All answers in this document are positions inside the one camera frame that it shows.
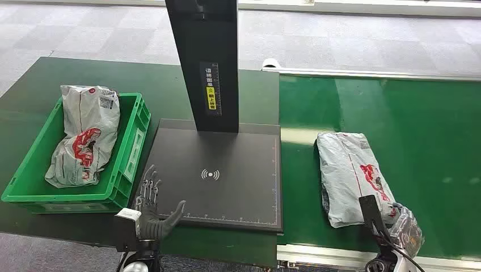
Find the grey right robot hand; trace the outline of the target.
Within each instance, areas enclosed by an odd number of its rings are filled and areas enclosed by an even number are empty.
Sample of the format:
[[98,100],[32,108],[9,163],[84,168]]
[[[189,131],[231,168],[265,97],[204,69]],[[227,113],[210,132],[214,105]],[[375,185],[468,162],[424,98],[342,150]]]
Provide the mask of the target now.
[[403,249],[407,255],[414,258],[424,244],[424,236],[411,210],[393,203],[393,208],[399,212],[394,224],[388,228],[390,237],[395,245]]

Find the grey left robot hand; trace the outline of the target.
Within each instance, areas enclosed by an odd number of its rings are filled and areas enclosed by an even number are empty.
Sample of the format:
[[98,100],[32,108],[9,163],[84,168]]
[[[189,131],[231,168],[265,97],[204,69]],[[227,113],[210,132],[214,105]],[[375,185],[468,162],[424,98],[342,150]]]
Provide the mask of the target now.
[[141,213],[139,219],[141,240],[163,240],[178,225],[183,216],[185,200],[180,201],[176,210],[166,219],[161,219],[157,210],[161,185],[162,180],[157,179],[157,171],[152,164],[144,173],[134,200],[134,209]]

